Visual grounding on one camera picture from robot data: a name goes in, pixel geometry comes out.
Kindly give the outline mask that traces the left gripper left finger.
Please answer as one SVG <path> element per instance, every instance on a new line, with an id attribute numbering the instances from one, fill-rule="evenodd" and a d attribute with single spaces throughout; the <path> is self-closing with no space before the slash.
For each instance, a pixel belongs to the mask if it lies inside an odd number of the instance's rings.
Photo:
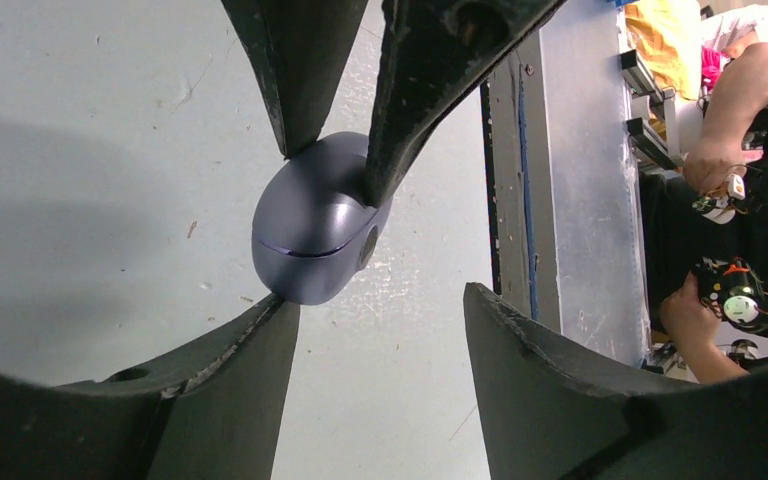
<path id="1" fill-rule="evenodd" d="M 0 374 L 0 479 L 267 479 L 300 309 L 268 296 L 101 382 Z"/>

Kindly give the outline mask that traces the leader controller device lower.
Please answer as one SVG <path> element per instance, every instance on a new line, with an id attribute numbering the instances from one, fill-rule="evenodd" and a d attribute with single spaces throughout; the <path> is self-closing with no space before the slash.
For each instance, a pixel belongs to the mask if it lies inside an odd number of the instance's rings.
<path id="1" fill-rule="evenodd" d="M 720 318 L 748 333 L 768 331 L 768 279 L 740 257 L 729 261 L 703 257 L 691 268 L 700 302 Z"/>

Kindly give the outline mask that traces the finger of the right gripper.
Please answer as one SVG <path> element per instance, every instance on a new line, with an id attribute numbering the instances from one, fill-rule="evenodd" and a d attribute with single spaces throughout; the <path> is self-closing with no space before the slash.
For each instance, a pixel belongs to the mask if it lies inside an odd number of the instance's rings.
<path id="1" fill-rule="evenodd" d="M 562 0 L 385 1 L 365 168 L 366 201 L 380 206 L 442 120 Z"/>
<path id="2" fill-rule="evenodd" d="M 314 143 L 330 113 L 364 0 L 223 0 L 281 154 Z"/>

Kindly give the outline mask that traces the operator left forearm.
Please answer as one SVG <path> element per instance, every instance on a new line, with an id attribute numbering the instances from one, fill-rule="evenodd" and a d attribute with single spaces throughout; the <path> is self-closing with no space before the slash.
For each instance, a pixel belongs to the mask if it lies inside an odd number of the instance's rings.
<path id="1" fill-rule="evenodd" d="M 694 151 L 740 151 L 758 113 L 768 107 L 768 43 L 755 43 L 731 62 L 715 86 Z"/>

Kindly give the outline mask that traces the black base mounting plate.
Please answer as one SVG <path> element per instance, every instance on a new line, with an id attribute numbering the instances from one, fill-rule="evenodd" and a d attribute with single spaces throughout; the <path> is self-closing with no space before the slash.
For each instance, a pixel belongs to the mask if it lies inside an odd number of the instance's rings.
<path id="1" fill-rule="evenodd" d="M 495 184 L 495 168 L 493 157 L 492 139 L 492 112 L 490 104 L 490 90 L 487 81 L 483 81 L 479 87 L 482 133 L 485 164 L 485 185 L 488 213 L 489 246 L 491 255 L 492 290 L 498 296 L 502 296 L 502 277 L 500 269 L 500 243 L 498 233 L 498 212 Z"/>

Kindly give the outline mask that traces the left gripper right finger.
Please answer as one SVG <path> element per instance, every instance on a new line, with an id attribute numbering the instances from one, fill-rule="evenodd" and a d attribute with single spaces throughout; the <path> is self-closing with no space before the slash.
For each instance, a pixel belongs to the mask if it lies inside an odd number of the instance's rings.
<path id="1" fill-rule="evenodd" d="M 495 479 L 768 479 L 768 368 L 697 385 L 630 367 L 463 293 Z"/>

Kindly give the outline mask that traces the operator right hand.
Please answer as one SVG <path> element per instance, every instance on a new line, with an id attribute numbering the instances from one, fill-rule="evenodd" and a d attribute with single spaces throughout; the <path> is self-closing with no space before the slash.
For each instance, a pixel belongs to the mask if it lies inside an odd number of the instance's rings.
<path id="1" fill-rule="evenodd" d="M 689 272 L 679 289 L 660 305 L 659 319 L 685 359 L 715 347 L 721 320 L 699 299 L 697 277 Z"/>

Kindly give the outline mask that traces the operator left hand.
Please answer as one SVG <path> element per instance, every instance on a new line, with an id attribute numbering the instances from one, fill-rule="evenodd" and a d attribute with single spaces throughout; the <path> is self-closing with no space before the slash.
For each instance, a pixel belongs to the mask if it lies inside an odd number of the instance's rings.
<path id="1" fill-rule="evenodd" d="M 687 154 L 682 172 L 694 190 L 706 194 L 720 188 L 729 175 L 744 175 L 746 165 L 740 139 L 701 139 Z"/>

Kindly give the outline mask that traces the leader controller device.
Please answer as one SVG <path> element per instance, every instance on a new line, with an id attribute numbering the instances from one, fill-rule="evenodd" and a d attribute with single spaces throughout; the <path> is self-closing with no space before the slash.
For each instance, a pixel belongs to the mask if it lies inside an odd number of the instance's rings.
<path id="1" fill-rule="evenodd" d="M 748 333 L 768 331 L 768 279 L 740 257 L 729 261 L 703 257 L 691 268 L 700 302 L 720 318 Z"/>
<path id="2" fill-rule="evenodd" d="M 725 184 L 692 203 L 692 209 L 717 224 L 737 215 L 757 213 L 768 206 L 768 153 L 746 166 L 743 175 L 730 173 Z"/>

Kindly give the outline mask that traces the leader controller device upper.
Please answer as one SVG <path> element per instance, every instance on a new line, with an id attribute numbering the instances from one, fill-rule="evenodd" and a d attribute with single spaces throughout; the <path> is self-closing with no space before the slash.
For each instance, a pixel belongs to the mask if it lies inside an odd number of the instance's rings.
<path id="1" fill-rule="evenodd" d="M 768 206 L 768 153 L 746 166 L 743 175 L 730 173 L 725 184 L 692 203 L 692 209 L 717 224 L 737 215 L 757 213 Z"/>

